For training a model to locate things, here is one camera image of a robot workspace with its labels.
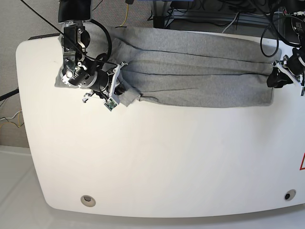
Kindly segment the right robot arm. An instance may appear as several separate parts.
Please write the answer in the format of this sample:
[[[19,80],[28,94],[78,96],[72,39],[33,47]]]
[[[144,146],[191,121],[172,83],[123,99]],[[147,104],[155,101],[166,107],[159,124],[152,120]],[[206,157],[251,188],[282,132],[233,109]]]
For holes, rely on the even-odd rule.
[[[91,37],[84,23],[92,22],[105,33],[108,44],[107,52],[96,58],[89,57],[86,49]],[[61,0],[59,2],[58,22],[63,24],[61,46],[63,64],[56,77],[56,87],[71,87],[88,89],[82,99],[86,103],[93,95],[104,100],[104,105],[114,109],[119,103],[119,95],[125,92],[119,75],[121,68],[127,63],[115,64],[107,71],[103,66],[109,62],[112,53],[112,40],[107,29],[92,19],[92,1],[90,0]]]

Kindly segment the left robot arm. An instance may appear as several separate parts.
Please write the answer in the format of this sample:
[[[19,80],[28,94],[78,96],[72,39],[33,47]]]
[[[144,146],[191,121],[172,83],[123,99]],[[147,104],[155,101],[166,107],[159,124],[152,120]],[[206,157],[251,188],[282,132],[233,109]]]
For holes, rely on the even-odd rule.
[[[269,24],[263,31],[260,41],[270,30],[276,39],[276,48],[272,54],[263,54],[265,57],[274,57],[279,50],[279,42],[292,48],[291,55],[283,55],[280,60],[272,63],[272,72],[267,78],[270,88],[282,88],[294,84],[301,88],[301,95],[305,94],[305,2],[303,0],[272,1],[268,14],[263,14]]]

